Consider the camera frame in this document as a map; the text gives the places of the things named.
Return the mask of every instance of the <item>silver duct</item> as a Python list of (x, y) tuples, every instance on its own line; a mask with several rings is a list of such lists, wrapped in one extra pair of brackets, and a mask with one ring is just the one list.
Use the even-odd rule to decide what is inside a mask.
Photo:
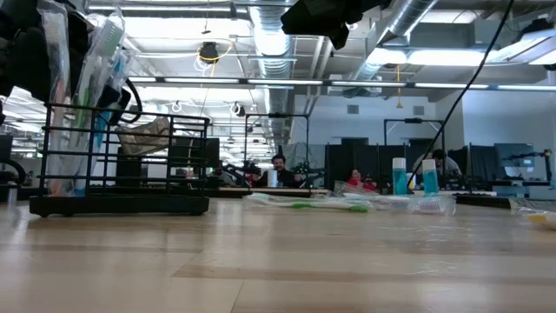
[[(378, 30), (377, 34), (372, 33), (372, 42), (367, 42), (373, 52), (374, 48), (387, 40), (396, 37), (407, 37), (411, 31), (417, 26), (420, 20), (434, 7), (439, 0), (397, 0), (392, 8), (392, 15), (388, 17), (387, 23)], [(381, 63), (373, 63), (373, 60), (367, 60), (360, 68), (351, 76), (352, 80), (371, 80), (379, 69)], [(344, 90), (345, 97), (365, 96), (368, 92), (361, 88), (352, 88)]]
[[(253, 21), (253, 32), (257, 54), (261, 56), (287, 56), (290, 53), (291, 38), (281, 30), (280, 17), (287, 8), (283, 7), (250, 7), (249, 14)], [(261, 77), (264, 78), (290, 78), (292, 63), (281, 60), (259, 61)], [(287, 112), (288, 92), (285, 89), (268, 89), (265, 91), (265, 104), (268, 113)], [(274, 138), (284, 136), (283, 125), (285, 120), (270, 120), (270, 129)]]

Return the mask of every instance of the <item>toothbrush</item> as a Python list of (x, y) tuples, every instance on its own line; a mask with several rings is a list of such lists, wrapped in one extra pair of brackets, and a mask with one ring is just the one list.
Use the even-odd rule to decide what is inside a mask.
[[(83, 107), (92, 107), (96, 105), (103, 87), (109, 78), (109, 73), (113, 70), (113, 66), (109, 66), (109, 63), (115, 55), (123, 35), (123, 22), (122, 26), (119, 26), (111, 21), (110, 18), (106, 20), (103, 28), (96, 35), (95, 42), (83, 66), (76, 105)], [(77, 128), (87, 128), (88, 122), (90, 123), (90, 121), (88, 121), (89, 114), (94, 114), (94, 112), (85, 112), (83, 110), (76, 111), (75, 125)], [(77, 150), (85, 151), (89, 142), (89, 136), (87, 135), (94, 136), (92, 133), (73, 132), (69, 139), (69, 146)], [(84, 176), (87, 174), (87, 169), (84, 166), (85, 159), (87, 159), (86, 156), (74, 157), (72, 169), (77, 176)], [(75, 195), (84, 196), (84, 187), (85, 180), (77, 179), (74, 188)]]

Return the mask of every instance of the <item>blue bottle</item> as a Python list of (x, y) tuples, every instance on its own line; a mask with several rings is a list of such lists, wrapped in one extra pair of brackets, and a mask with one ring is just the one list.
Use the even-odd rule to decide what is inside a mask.
[(425, 182), (425, 195), (438, 194), (438, 174), (434, 160), (423, 160), (423, 181)]
[(392, 182), (394, 185), (394, 194), (403, 196), (407, 194), (407, 170), (406, 159), (403, 157), (396, 157), (392, 160)]

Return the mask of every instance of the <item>pipe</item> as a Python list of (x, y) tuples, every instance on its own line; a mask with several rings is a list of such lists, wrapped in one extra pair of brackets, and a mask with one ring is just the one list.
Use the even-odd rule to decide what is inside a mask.
[[(322, 79), (322, 76), (324, 75), (324, 70), (327, 68), (327, 65), (328, 65), (328, 60), (330, 60), (330, 54), (332, 53), (332, 48), (333, 47), (334, 46), (332, 45), (332, 41), (330, 39), (328, 39), (327, 40), (327, 46), (324, 49), (324, 55), (322, 56), (321, 67), (319, 68), (319, 71), (316, 74), (317, 79)], [(310, 104), (310, 107), (309, 107), (309, 111), (307, 112), (307, 114), (309, 116), (311, 116), (311, 114), (313, 114), (314, 107), (315, 107), (317, 101), (319, 101), (319, 96), (320, 95), (321, 95), (321, 86), (317, 87), (315, 96), (312, 97), (312, 99), (311, 99), (311, 104)]]
[[(281, 16), (287, 8), (275, 6), (249, 7), (248, 12), (253, 21), (253, 32), (257, 55), (272, 57), (289, 57), (291, 54), (291, 37), (281, 30)], [(286, 60), (260, 60), (261, 77), (271, 79), (289, 79), (292, 62)], [(286, 113), (289, 90), (265, 90), (267, 112)], [(283, 121), (268, 121), (273, 137), (282, 137)], [(282, 142), (275, 140), (276, 145)]]
[[(383, 63), (373, 62), (372, 53), (374, 48), (385, 38), (406, 37), (417, 26), (419, 21), (434, 7), (439, 0), (398, 0), (394, 4), (393, 13), (389, 17), (384, 30), (378, 36), (373, 36), (372, 49), (368, 51), (367, 60), (361, 64), (359, 69), (351, 76), (351, 80), (368, 81), (373, 79), (381, 69)], [(362, 88), (351, 88), (344, 90), (344, 96), (356, 97)]]
[(388, 30), (397, 37), (409, 35), (439, 0), (398, 0), (390, 16)]
[(316, 47), (314, 48), (313, 60), (311, 60), (311, 67), (309, 68), (308, 78), (311, 79), (314, 76), (314, 71), (316, 70), (316, 65), (319, 62), (319, 57), (321, 57), (322, 45), (324, 44), (324, 37), (319, 36), (316, 42)]

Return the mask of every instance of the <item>wooden table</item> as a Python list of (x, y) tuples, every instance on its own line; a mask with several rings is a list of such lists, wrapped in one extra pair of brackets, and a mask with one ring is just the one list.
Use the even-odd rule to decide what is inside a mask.
[(245, 208), (7, 222), (3, 313), (553, 313), (556, 232), (456, 216)]

